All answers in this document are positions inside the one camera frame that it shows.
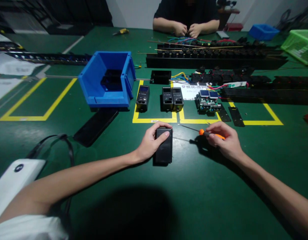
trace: white sleeve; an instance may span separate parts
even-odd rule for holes
[[[66,240],[61,220],[44,215],[22,215],[0,223],[0,240]]]

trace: blue plastic bin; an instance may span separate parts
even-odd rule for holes
[[[267,24],[254,24],[248,34],[259,41],[270,41],[279,32]]]
[[[109,89],[101,81],[107,70],[122,71],[120,90]],[[78,77],[87,104],[93,108],[129,107],[136,79],[131,52],[97,51]]]

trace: orange screwdriver handle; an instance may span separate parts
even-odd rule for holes
[[[204,135],[204,134],[205,134],[205,131],[204,131],[203,129],[201,129],[201,130],[198,131],[198,133],[199,133],[200,135]],[[223,137],[223,136],[221,136],[221,135],[219,135],[219,134],[215,134],[215,136],[219,137],[220,139],[225,140],[225,137]]]

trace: green workbench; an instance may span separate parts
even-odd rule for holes
[[[116,28],[95,27],[76,46],[75,54],[95,51],[131,51],[134,63],[142,63],[137,78],[150,78],[146,55],[154,53],[156,43],[166,35],[143,29],[129,29],[130,34],[112,36]],[[246,32],[229,32],[233,40],[248,36]],[[61,52],[77,38],[58,37],[51,45],[23,43],[29,51]],[[215,34],[205,39],[218,39]],[[282,44],[277,36],[270,45]],[[302,64],[289,62],[281,71],[256,71],[254,75],[308,76]],[[82,66],[52,66],[47,75],[77,76]],[[172,69],[172,74],[194,69]],[[71,79],[48,78],[11,116],[42,116]],[[24,82],[0,100],[0,118],[17,103],[37,81]],[[150,123],[132,123],[139,82],[134,83],[134,99],[129,111],[120,112],[90,148],[72,141],[75,163],[83,164],[126,154],[138,147]],[[151,85],[149,110],[139,118],[171,118],[159,111],[159,85]],[[247,121],[271,121],[273,118],[261,103],[235,103]],[[283,125],[248,125],[234,127],[243,150],[257,163],[288,186],[308,198],[308,125],[303,116],[308,106],[269,104]],[[185,101],[186,119],[202,119],[193,101]],[[79,82],[76,81],[46,121],[0,121],[0,176],[11,162],[24,158],[48,135],[73,135],[91,116]],[[211,149],[197,133],[172,123],[173,162],[155,167],[152,160],[120,171],[87,188],[72,199],[70,221],[77,238],[90,239],[143,235],[143,239],[289,239],[296,232],[269,202],[265,195],[234,164]],[[205,124],[190,124],[200,129]],[[69,167],[65,143],[51,141],[41,155],[47,164],[39,177]]]

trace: hand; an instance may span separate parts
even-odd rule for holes
[[[170,133],[166,131],[155,140],[155,132],[159,127],[172,128],[165,122],[156,122],[152,127],[146,130],[141,145],[135,150],[137,163],[149,159],[158,149],[158,147],[168,138]]]
[[[198,35],[200,35],[202,31],[202,27],[200,24],[194,23],[190,26],[190,29],[188,30],[188,33],[190,35],[190,37],[192,38],[197,38]]]
[[[187,33],[187,26],[180,22],[174,22],[174,33],[177,37],[184,37]]]
[[[219,147],[220,152],[231,161],[239,161],[245,153],[243,152],[240,141],[238,139],[237,132],[223,122],[216,122],[211,124],[207,129],[207,132],[213,133],[209,137],[206,137],[209,144],[213,147]],[[220,134],[225,137],[225,140],[215,136]]]

